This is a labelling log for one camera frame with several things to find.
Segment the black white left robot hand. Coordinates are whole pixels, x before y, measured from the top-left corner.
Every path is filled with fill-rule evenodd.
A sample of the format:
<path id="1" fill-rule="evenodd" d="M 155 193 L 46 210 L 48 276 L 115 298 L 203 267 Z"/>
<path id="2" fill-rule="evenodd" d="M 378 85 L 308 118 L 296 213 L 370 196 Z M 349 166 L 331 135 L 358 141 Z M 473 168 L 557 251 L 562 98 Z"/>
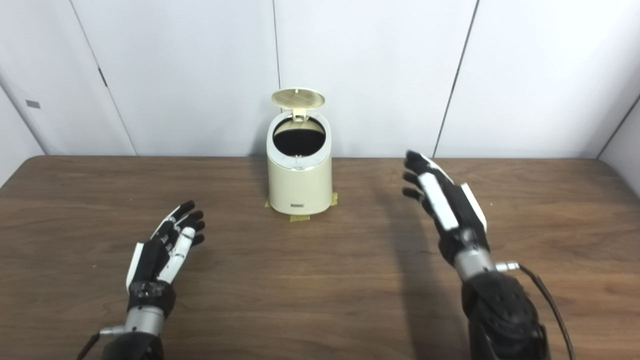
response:
<path id="1" fill-rule="evenodd" d="M 126 274 L 128 310 L 150 306 L 165 318 L 173 311 L 174 280 L 190 250 L 205 240 L 204 213 L 195 208 L 193 200 L 182 203 L 160 221 L 149 240 L 135 244 Z"/>

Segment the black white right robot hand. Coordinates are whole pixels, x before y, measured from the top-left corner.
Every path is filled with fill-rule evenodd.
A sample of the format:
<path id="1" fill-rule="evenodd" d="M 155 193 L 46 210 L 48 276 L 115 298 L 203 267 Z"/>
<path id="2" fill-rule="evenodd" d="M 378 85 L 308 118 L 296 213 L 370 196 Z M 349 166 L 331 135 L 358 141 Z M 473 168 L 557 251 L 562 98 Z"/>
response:
<path id="1" fill-rule="evenodd" d="M 470 249 L 490 251 L 486 217 L 467 183 L 455 183 L 436 162 L 413 150 L 406 152 L 404 167 L 402 178 L 412 187 L 403 187 L 402 193 L 434 221 L 438 248 L 448 264 Z"/>

